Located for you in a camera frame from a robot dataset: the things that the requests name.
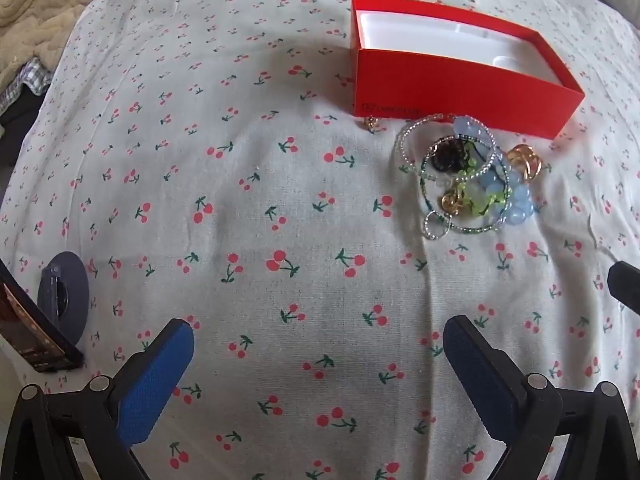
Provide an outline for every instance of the blue bead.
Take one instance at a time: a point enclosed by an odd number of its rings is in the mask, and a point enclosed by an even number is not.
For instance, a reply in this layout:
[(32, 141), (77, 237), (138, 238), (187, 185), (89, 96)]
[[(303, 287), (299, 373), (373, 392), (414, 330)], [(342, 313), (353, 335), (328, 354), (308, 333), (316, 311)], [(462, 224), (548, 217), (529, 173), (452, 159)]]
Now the blue bead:
[(453, 132), (457, 135), (470, 135), (468, 128), (470, 126), (469, 118), (459, 116), (453, 119)]
[(498, 176), (495, 174), (495, 171), (489, 170), (478, 177), (478, 184), (486, 189), (497, 180)]
[(533, 215), (533, 213), (535, 213), (535, 211), (536, 211), (536, 206), (534, 205), (533, 201), (531, 200), (531, 197), (529, 197), (527, 199), (527, 201), (520, 207), (524, 211), (524, 214), (527, 215), (527, 218), (529, 218), (531, 215)]
[(487, 212), (488, 221), (495, 222), (500, 213), (502, 212), (502, 204), (493, 204), (489, 207), (489, 211)]
[(516, 187), (522, 183), (522, 175), (517, 171), (509, 172), (509, 184), (511, 187)]
[(531, 196), (531, 191), (527, 184), (520, 184), (513, 190), (513, 199), (516, 202), (527, 202)]
[(514, 205), (507, 212), (507, 222), (511, 225), (520, 225), (527, 219), (524, 211)]
[(492, 184), (489, 184), (489, 186), (486, 188), (486, 193), (487, 195), (491, 195), (493, 193), (501, 193), (504, 190), (504, 186), (502, 184), (500, 184), (500, 182), (494, 182)]

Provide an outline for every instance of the beaded bracelet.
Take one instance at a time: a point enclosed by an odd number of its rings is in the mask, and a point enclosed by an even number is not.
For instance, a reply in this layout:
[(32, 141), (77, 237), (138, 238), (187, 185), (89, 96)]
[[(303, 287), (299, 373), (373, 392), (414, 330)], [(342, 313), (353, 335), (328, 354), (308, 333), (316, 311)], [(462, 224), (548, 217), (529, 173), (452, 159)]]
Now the beaded bracelet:
[[(415, 162), (412, 162), (407, 156), (404, 144), (406, 142), (407, 136), (413, 130), (415, 130), (418, 126), (421, 126), (422, 124), (425, 124), (425, 123), (430, 123), (432, 121), (441, 122), (442, 120), (445, 120), (448, 123), (452, 123), (454, 134), (452, 136), (441, 137), (436, 142), (434, 142), (429, 147), (427, 154), (425, 155), (425, 158), (428, 159), (433, 157), (438, 147), (443, 145), (444, 143), (450, 142), (451, 140), (454, 140), (454, 139), (461, 139), (463, 137), (471, 140), (480, 140), (482, 144), (489, 147), (489, 152), (487, 154), (487, 159), (484, 162), (484, 164), (480, 166), (480, 168), (478, 168), (478, 170), (471, 175), (455, 175), (455, 176), (437, 177), (437, 180), (441, 182), (440, 184), (441, 187), (449, 187), (452, 184), (457, 182), (466, 182), (467, 180), (473, 180), (475, 178), (478, 178), (482, 174), (485, 174), (489, 170), (489, 168), (491, 168), (492, 165), (494, 165), (495, 161), (498, 160), (498, 158), (500, 157), (500, 151), (498, 149), (497, 143), (495, 142), (495, 138), (493, 134), (491, 133), (491, 131), (489, 131), (489, 129), (486, 126), (484, 126), (484, 124), (482, 124), (480, 121), (476, 120), (475, 118), (468, 117), (468, 116), (456, 116), (454, 114), (432, 114), (432, 115), (423, 117), (421, 119), (418, 119), (417, 121), (414, 121), (413, 123), (410, 124), (410, 126), (404, 127), (404, 131), (400, 134), (399, 147), (400, 147), (402, 158), (404, 159), (405, 164), (408, 165), (409, 168), (415, 174), (420, 176), (420, 178), (427, 176), (428, 180), (434, 180), (433, 175), (430, 175), (427, 171), (424, 170), (424, 164), (421, 166), (420, 170), (418, 170), (418, 168), (415, 165)], [(488, 143), (479, 139), (479, 136), (481, 134), (485, 134), (485, 136), (487, 136)]]
[[(463, 140), (470, 140), (471, 142), (478, 142), (479, 144), (482, 144), (483, 146), (487, 147), (490, 149), (490, 153), (492, 148), (492, 144), (484, 142), (484, 140), (478, 139), (477, 137), (472, 137), (472, 136), (468, 136), (468, 135), (460, 135), (459, 136), (460, 139)], [(427, 205), (427, 208), (429, 209), (429, 212), (427, 213), (427, 215), (424, 217), (424, 221), (422, 222), (422, 230), (424, 231), (425, 236), (427, 237), (428, 240), (437, 240), (439, 238), (442, 238), (445, 234), (447, 234), (451, 229), (453, 229), (454, 231), (458, 231), (464, 234), (478, 234), (478, 233), (485, 233), (487, 231), (491, 231), (492, 229), (495, 229), (497, 227), (499, 227), (501, 224), (503, 224), (505, 218), (506, 218), (506, 213), (507, 213), (507, 209), (509, 208), (509, 199), (511, 197), (511, 186), (509, 184), (509, 170), (504, 162), (504, 156), (502, 155), (502, 152), (495, 152), (495, 158), (497, 159), (498, 163), (500, 164), (502, 171), (504, 173), (504, 206), (500, 211), (500, 214), (498, 215), (498, 218), (492, 223), (489, 224), (487, 226), (483, 226), (483, 227), (462, 227), (459, 225), (456, 225), (453, 223), (452, 217), (450, 214), (448, 213), (440, 213), (439, 211), (437, 211), (436, 208), (434, 208), (434, 206), (431, 204), (431, 201), (427, 198), (427, 192), (425, 189), (425, 176), (423, 175), (424, 172), (424, 168), (426, 167), (427, 161), (428, 161), (427, 156), (425, 156), (422, 159), (422, 164), (420, 166), (420, 192), (422, 193), (422, 196), (424, 198), (424, 201)], [(435, 215), (441, 222), (446, 222), (447, 223), (447, 227), (445, 228), (445, 231), (443, 232), (443, 234), (441, 235), (434, 235), (431, 233), (431, 231), (429, 230), (429, 217), (431, 215)]]

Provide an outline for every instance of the white sheet with cherry print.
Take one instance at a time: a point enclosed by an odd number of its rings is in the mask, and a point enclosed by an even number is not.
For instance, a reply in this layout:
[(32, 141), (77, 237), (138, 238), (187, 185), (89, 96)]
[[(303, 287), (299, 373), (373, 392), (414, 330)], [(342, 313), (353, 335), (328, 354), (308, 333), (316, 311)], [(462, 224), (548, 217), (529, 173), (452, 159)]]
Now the white sheet with cherry print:
[(86, 367), (4, 345), (24, 381), (80, 388), (180, 317), (196, 354), (135, 448), (150, 478), (483, 479), (502, 446), (440, 339), (466, 314), (524, 372), (613, 381), (637, 423), (640, 319), (604, 284), (640, 265), (638, 38), (595, 0), (435, 1), (539, 30), (588, 95), (554, 142), (497, 134), (545, 161), (538, 213), (500, 234), (420, 236), (402, 121), (350, 115), (350, 0), (95, 1), (0, 210), (33, 296), (56, 253), (87, 265)]

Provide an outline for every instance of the red box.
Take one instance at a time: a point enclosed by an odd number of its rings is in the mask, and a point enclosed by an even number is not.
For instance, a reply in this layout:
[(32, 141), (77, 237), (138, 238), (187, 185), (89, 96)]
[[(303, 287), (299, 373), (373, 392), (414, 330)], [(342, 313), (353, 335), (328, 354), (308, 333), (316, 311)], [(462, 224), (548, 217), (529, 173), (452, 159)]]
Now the red box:
[(584, 98), (535, 30), (442, 4), (351, 0), (351, 57), (356, 117), (470, 115), (553, 139)]

